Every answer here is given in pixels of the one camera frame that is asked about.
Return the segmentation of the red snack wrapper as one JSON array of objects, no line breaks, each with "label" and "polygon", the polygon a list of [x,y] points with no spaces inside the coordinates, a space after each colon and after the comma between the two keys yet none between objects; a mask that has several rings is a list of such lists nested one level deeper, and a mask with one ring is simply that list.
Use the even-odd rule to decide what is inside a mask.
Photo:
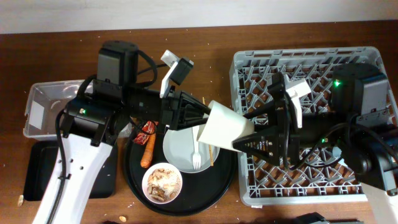
[{"label": "red snack wrapper", "polygon": [[151,135],[154,135],[157,130],[157,121],[148,121],[138,130],[137,136],[133,139],[134,144],[144,145]]}]

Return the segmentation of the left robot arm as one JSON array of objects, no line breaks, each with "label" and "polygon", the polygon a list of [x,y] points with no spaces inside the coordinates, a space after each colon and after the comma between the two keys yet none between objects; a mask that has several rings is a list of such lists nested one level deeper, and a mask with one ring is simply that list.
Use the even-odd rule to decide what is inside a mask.
[{"label": "left robot arm", "polygon": [[35,223],[79,223],[95,180],[119,133],[134,119],[181,130],[204,124],[210,110],[200,101],[176,90],[194,63],[164,52],[169,71],[158,91],[151,81],[138,82],[138,62],[149,70],[157,64],[136,44],[106,41],[99,50],[96,74],[79,87],[76,97],[55,119],[57,159],[35,215]]}]

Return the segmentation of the white bowl with food scraps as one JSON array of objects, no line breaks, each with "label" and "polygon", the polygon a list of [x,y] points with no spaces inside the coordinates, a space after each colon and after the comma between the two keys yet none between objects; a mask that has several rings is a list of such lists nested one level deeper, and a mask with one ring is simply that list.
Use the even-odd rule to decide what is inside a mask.
[{"label": "white bowl with food scraps", "polygon": [[182,190],[180,171],[172,164],[161,162],[149,167],[142,178],[142,191],[146,199],[163,205],[175,200]]}]

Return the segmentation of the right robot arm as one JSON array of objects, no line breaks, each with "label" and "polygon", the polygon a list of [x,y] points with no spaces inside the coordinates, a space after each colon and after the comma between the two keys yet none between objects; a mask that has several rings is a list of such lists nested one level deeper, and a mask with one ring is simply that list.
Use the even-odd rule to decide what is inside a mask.
[{"label": "right robot arm", "polygon": [[253,133],[233,141],[234,149],[275,166],[296,171],[309,165],[313,153],[337,147],[354,172],[379,223],[397,222],[397,125],[389,122],[387,76],[368,63],[336,66],[332,74],[330,111],[305,114],[298,83],[272,76],[272,101],[246,115],[266,115]]}]

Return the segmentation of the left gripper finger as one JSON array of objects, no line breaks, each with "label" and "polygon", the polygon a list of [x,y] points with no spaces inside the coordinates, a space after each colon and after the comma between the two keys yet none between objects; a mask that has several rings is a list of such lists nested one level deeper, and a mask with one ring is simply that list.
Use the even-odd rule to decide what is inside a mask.
[{"label": "left gripper finger", "polygon": [[191,121],[185,121],[182,124],[179,124],[178,129],[187,129],[187,128],[191,128],[194,126],[199,126],[199,125],[203,125],[206,124],[207,122],[207,118],[202,118],[202,119],[195,119],[195,120],[191,120]]},{"label": "left gripper finger", "polygon": [[211,112],[209,107],[198,101],[192,95],[187,95],[186,101],[186,113],[188,115],[209,115]]}]

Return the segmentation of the small white cup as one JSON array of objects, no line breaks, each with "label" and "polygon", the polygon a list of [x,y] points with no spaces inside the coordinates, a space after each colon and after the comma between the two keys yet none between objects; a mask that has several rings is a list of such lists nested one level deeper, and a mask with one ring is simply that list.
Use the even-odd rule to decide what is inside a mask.
[{"label": "small white cup", "polygon": [[208,107],[210,114],[205,116],[207,122],[198,129],[197,141],[230,151],[233,141],[254,133],[254,123],[241,114],[213,100]]}]

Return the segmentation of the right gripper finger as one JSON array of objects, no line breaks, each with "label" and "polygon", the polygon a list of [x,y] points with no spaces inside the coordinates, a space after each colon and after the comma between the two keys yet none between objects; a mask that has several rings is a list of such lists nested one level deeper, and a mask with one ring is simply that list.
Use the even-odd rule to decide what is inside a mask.
[{"label": "right gripper finger", "polygon": [[232,142],[233,148],[266,161],[272,165],[280,164],[280,136],[276,126],[238,138]]},{"label": "right gripper finger", "polygon": [[276,119],[277,118],[277,112],[275,108],[275,103],[274,100],[258,107],[252,112],[246,113],[244,115],[245,118],[247,119],[252,119],[255,117],[258,117],[260,115],[266,114],[269,119]]}]

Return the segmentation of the white plastic fork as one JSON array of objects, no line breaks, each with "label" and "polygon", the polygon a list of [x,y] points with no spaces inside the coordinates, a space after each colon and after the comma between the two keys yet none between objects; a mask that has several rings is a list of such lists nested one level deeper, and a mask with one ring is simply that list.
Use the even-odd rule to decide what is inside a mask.
[{"label": "white plastic fork", "polygon": [[197,141],[198,131],[199,131],[199,126],[194,126],[192,128],[193,148],[194,148],[192,161],[193,161],[193,168],[195,170],[198,170],[201,167],[201,155],[199,153],[199,142]]}]

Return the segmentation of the wooden chopstick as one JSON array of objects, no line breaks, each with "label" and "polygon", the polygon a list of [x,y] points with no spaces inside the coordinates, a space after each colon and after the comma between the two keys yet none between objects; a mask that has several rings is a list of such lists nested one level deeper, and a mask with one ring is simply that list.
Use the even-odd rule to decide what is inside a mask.
[{"label": "wooden chopstick", "polygon": [[[204,105],[206,105],[204,96],[202,97],[202,103]],[[208,150],[209,150],[209,155],[210,155],[210,166],[213,167],[214,166],[214,160],[213,160],[213,150],[212,150],[212,146],[211,145],[208,145]]]}]

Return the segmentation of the orange carrot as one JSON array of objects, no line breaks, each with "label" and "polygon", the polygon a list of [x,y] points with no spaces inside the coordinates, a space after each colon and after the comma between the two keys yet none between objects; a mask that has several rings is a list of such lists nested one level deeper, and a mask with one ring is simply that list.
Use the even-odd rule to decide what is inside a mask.
[{"label": "orange carrot", "polygon": [[155,148],[156,134],[150,135],[141,159],[141,167],[149,168],[152,162],[154,148]]}]

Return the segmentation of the grey plate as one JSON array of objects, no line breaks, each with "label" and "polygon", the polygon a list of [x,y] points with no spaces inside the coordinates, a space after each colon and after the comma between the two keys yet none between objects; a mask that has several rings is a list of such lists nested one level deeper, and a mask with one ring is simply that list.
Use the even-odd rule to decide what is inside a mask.
[{"label": "grey plate", "polygon": [[[220,152],[218,147],[212,146],[214,164]],[[163,140],[163,152],[168,163],[175,166],[180,172],[194,174],[206,170],[210,166],[210,155],[208,144],[199,142],[199,153],[201,155],[201,167],[193,168],[192,156],[193,134],[192,128],[179,131],[168,130]]]}]

